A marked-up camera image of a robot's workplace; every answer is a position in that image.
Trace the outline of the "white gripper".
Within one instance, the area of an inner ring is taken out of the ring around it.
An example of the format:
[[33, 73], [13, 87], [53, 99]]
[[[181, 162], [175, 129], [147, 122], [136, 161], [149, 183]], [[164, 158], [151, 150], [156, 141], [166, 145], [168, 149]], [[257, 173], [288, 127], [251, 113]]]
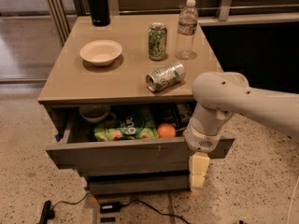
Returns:
[[189, 149], [196, 152], [189, 157], [189, 183], [191, 191], [198, 191], [203, 187], [210, 162], [207, 153], [212, 152], [219, 143], [221, 128], [217, 130], [215, 135], [207, 135], [200, 133], [189, 123], [183, 136]]

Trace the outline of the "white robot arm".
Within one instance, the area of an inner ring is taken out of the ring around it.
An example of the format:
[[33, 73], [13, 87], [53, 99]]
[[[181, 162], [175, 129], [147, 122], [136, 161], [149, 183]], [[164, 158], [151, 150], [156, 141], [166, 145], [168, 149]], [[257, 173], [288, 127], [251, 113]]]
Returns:
[[189, 183], [193, 192], [203, 187], [209, 157], [217, 147], [221, 129], [234, 113], [299, 141], [299, 95], [252, 88], [235, 72], [208, 72], [192, 83], [196, 107], [183, 133], [190, 150]]

